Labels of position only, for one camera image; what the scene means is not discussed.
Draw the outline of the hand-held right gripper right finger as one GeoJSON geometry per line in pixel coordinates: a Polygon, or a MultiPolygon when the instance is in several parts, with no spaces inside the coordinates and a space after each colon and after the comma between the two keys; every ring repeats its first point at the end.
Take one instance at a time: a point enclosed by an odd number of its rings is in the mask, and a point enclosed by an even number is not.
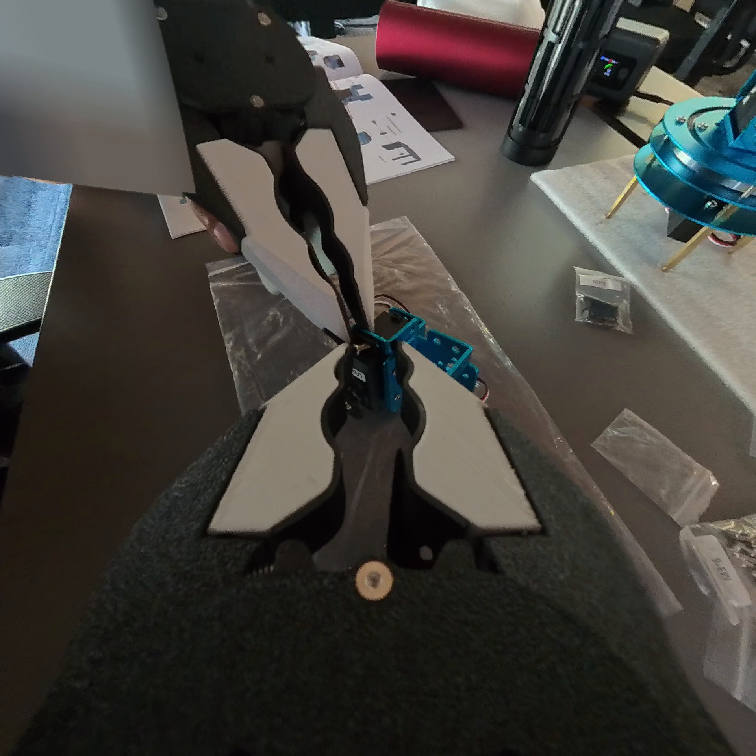
{"type": "Polygon", "coordinates": [[[489,537],[543,534],[522,476],[484,402],[415,347],[396,354],[401,420],[386,554],[403,569],[430,570],[449,544],[472,566],[489,537]]]}

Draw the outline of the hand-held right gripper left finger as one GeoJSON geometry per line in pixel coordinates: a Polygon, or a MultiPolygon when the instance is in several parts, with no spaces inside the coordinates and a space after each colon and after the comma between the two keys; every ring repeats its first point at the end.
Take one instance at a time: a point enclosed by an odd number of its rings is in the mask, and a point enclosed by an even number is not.
{"type": "Polygon", "coordinates": [[[317,553],[345,516],[335,437],[347,419],[338,345],[268,400],[208,525],[212,537],[248,537],[275,549],[300,541],[317,553]]]}

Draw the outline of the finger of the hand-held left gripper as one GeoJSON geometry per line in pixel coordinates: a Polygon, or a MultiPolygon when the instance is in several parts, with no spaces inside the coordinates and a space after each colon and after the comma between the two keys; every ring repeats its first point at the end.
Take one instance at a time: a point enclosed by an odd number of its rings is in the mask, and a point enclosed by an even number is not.
{"type": "Polygon", "coordinates": [[[372,331],[369,215],[331,130],[305,130],[284,146],[282,194],[289,223],[335,294],[347,330],[372,331]]]}
{"type": "Polygon", "coordinates": [[[315,326],[347,341],[334,289],[316,271],[306,239],[281,212],[265,157],[232,141],[207,141],[196,150],[241,220],[242,254],[266,287],[288,298],[315,326]]]}

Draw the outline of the black servo with blue bracket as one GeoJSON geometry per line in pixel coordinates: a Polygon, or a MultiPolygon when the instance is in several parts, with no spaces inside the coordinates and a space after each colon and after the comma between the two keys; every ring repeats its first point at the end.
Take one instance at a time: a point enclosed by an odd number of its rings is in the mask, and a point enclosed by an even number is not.
{"type": "Polygon", "coordinates": [[[426,321],[398,306],[382,303],[374,329],[354,330],[357,343],[348,369],[345,390],[347,410],[356,417],[363,411],[397,413],[403,389],[398,378],[398,345],[415,348],[469,392],[485,382],[470,358],[473,347],[451,335],[429,329],[426,321]]]}

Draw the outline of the grey desk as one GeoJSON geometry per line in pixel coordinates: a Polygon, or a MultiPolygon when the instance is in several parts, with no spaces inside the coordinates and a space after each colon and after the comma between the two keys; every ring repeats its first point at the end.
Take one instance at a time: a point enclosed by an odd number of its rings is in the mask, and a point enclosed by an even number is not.
{"type": "MultiPolygon", "coordinates": [[[[373,185],[371,221],[407,216],[467,295],[680,600],[686,673],[754,754],[754,713],[702,675],[709,606],[675,523],[591,447],[629,408],[713,472],[707,515],[737,518],[754,512],[751,413],[643,299],[633,335],[574,322],[573,267],[611,268],[500,154],[513,102],[440,89],[456,160],[373,185]]],[[[240,416],[206,275],[222,257],[204,233],[171,240],[152,196],[72,191],[2,499],[2,754],[135,521],[240,416]]]]}

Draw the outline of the person's left hand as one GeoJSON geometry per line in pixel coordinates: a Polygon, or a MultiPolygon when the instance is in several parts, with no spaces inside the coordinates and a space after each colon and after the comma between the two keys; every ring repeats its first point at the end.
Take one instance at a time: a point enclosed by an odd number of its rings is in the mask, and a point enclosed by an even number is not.
{"type": "Polygon", "coordinates": [[[198,221],[202,224],[204,230],[225,253],[231,256],[241,254],[239,240],[224,224],[222,224],[222,222],[193,200],[187,199],[187,204],[198,221]]]}

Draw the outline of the open instruction manual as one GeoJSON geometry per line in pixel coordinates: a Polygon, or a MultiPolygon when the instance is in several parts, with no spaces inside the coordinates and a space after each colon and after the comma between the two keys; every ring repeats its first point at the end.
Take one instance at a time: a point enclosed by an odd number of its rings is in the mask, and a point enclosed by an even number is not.
{"type": "Polygon", "coordinates": [[[420,80],[382,82],[344,44],[283,31],[161,31],[194,180],[187,196],[236,235],[241,221],[197,152],[201,143],[283,149],[305,130],[329,129],[363,203],[370,184],[454,160],[396,96],[420,80]]]}

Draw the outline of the clear plastic bag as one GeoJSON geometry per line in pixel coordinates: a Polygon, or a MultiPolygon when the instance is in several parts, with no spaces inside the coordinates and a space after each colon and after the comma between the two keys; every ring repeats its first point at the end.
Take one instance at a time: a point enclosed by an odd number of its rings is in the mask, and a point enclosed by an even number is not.
{"type": "MultiPolygon", "coordinates": [[[[581,488],[611,536],[600,543],[623,551],[631,572],[663,618],[683,607],[579,461],[514,363],[410,220],[371,227],[373,274],[381,301],[399,300],[432,328],[473,347],[472,363],[491,395],[488,405],[533,442],[553,467],[581,488]]],[[[288,299],[271,294],[242,257],[209,263],[209,288],[242,413],[257,409],[330,352],[335,342],[288,299]]]]}

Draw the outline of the red metal cylinder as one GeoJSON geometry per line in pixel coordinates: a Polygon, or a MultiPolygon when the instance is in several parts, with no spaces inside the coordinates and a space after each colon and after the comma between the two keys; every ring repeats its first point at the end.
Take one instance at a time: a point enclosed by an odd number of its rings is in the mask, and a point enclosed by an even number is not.
{"type": "Polygon", "coordinates": [[[384,2],[376,62],[383,71],[517,99],[540,35],[527,26],[384,2]]]}

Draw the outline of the pile of small screw bags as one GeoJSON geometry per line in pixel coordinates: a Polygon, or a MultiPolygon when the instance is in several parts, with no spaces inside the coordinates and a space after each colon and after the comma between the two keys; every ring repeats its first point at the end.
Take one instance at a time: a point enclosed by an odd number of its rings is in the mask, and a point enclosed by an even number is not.
{"type": "Polygon", "coordinates": [[[592,443],[680,526],[687,569],[711,609],[704,677],[755,710],[755,515],[704,522],[713,473],[624,409],[592,443]]]}

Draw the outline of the small bag of black parts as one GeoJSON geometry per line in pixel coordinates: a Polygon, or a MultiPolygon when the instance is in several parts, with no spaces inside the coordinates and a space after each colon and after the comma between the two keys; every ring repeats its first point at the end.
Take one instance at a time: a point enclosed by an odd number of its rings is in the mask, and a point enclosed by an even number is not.
{"type": "Polygon", "coordinates": [[[584,269],[574,270],[574,320],[632,334],[630,281],[624,277],[584,269]]]}

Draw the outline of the white crumpled plastic bag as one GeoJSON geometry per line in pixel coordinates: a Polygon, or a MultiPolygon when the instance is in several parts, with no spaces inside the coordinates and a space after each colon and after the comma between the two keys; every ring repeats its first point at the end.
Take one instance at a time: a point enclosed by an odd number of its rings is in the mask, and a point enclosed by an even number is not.
{"type": "Polygon", "coordinates": [[[546,12],[540,1],[416,1],[418,7],[540,30],[546,12]]]}

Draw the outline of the black cylindrical tool holder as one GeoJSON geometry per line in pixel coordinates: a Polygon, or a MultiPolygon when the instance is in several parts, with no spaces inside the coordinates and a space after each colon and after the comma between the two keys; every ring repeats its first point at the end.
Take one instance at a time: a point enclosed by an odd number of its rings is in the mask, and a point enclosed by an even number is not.
{"type": "Polygon", "coordinates": [[[622,1],[552,1],[502,154],[512,162],[551,162],[613,29],[622,1]]]}

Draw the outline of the white foam sheet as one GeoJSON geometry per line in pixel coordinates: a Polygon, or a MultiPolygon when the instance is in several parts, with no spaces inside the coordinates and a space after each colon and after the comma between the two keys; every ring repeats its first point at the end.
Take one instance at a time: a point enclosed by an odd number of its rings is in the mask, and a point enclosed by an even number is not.
{"type": "Polygon", "coordinates": [[[632,159],[545,169],[531,180],[754,414],[754,242],[734,254],[703,243],[662,272],[681,244],[667,238],[660,203],[639,187],[605,217],[630,180],[632,159]]]}

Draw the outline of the black device with colour screen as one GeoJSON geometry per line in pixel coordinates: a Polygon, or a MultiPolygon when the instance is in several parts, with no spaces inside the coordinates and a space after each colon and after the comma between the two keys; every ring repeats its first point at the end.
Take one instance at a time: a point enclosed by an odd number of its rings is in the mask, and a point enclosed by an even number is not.
{"type": "Polygon", "coordinates": [[[603,43],[584,94],[609,105],[626,104],[669,39],[666,28],[620,17],[603,43]]]}

